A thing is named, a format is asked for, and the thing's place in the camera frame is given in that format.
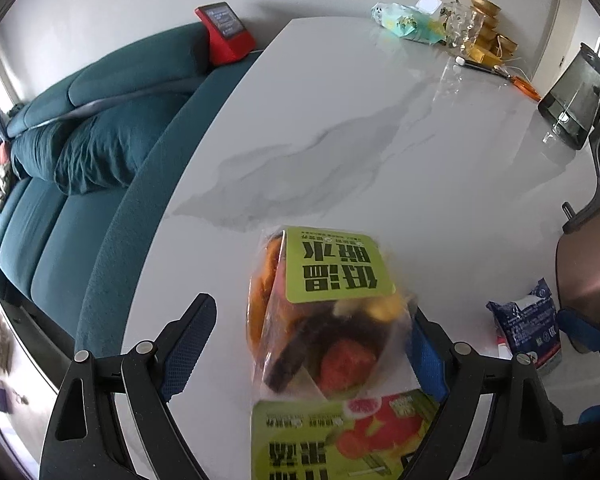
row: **teal sofa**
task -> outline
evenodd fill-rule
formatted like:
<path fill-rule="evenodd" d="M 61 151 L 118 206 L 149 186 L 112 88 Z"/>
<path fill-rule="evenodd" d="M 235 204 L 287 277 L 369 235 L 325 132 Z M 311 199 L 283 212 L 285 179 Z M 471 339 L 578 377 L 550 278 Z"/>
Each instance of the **teal sofa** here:
<path fill-rule="evenodd" d="M 21 179 L 0 213 L 0 296 L 16 290 L 75 351 L 119 353 L 171 193 L 257 57 L 212 67 L 194 23 L 127 45 L 27 104 L 8 124 Z"/>

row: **red digital display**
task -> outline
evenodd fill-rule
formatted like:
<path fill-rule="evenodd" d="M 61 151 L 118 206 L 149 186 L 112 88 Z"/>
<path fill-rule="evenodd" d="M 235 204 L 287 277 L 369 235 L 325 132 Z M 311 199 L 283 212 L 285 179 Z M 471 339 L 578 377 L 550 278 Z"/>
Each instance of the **red digital display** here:
<path fill-rule="evenodd" d="M 209 31 L 209 59 L 220 66 L 241 60 L 256 42 L 226 2 L 196 9 L 200 21 Z"/>

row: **orange scissors handle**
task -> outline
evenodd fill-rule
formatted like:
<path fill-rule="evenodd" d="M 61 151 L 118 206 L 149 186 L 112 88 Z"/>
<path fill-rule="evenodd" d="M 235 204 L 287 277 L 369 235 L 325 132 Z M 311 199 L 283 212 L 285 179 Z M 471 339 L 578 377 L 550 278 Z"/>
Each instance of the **orange scissors handle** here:
<path fill-rule="evenodd" d="M 533 88 L 529 83 L 527 83 L 521 77 L 517 75 L 512 76 L 510 80 L 514 86 L 516 86 L 524 95 L 531 97 L 534 101 L 541 101 L 542 96 Z"/>

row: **teal pillow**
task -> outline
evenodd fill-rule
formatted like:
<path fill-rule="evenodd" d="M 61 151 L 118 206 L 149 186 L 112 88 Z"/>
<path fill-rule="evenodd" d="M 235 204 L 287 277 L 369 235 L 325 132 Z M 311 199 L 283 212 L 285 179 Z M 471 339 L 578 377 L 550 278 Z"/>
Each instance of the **teal pillow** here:
<path fill-rule="evenodd" d="M 27 175 L 53 182 L 58 157 L 77 121 L 56 121 L 27 130 L 11 141 L 11 167 L 19 179 Z"/>
<path fill-rule="evenodd" d="M 204 80 L 209 33 L 200 22 L 142 38 L 85 68 L 71 83 L 69 99 L 81 106 L 181 79 Z"/>
<path fill-rule="evenodd" d="M 67 194 L 127 187 L 156 140 L 189 99 L 184 94 L 139 97 L 100 112 L 71 134 L 54 179 Z"/>
<path fill-rule="evenodd" d="M 82 73 L 82 70 L 68 75 L 55 85 L 51 85 L 42 94 L 29 103 L 24 113 L 24 123 L 32 128 L 50 119 L 55 119 L 74 110 L 68 97 L 69 86 Z"/>
<path fill-rule="evenodd" d="M 25 104 L 7 123 L 7 134 L 11 139 L 19 136 L 27 129 L 27 125 L 24 123 L 24 115 L 27 113 L 30 106 L 31 103 Z"/>

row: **table surface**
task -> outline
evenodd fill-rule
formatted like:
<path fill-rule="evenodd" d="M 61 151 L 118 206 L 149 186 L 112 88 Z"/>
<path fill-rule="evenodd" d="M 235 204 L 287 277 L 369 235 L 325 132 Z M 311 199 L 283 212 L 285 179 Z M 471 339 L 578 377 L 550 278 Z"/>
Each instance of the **table surface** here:
<path fill-rule="evenodd" d="M 578 210 L 595 188 L 588 147 L 573 152 L 549 129 L 504 79 L 461 69 L 439 47 L 371 20 L 293 20 L 280 33 L 182 175 L 123 343 L 127 351 L 154 339 L 199 292 L 215 298 L 215 329 L 169 403 L 209 478 L 250 471 L 245 309 L 261 232 L 291 224 L 371 234 L 429 319 L 496 355 L 486 302 L 521 298 L 543 276 L 555 294 L 560 205 Z M 588 370 L 578 384 L 600 384 L 596 358 L 574 357 L 553 386 L 562 390 L 576 368 Z M 150 476 L 121 411 L 134 462 Z"/>
<path fill-rule="evenodd" d="M 40 372 L 35 361 L 22 345 L 1 304 L 0 313 L 4 316 L 7 330 L 11 333 L 9 373 L 0 371 L 0 380 L 4 383 L 9 407 L 9 413 L 5 414 L 6 420 L 31 456 L 40 464 L 46 428 L 58 392 Z"/>

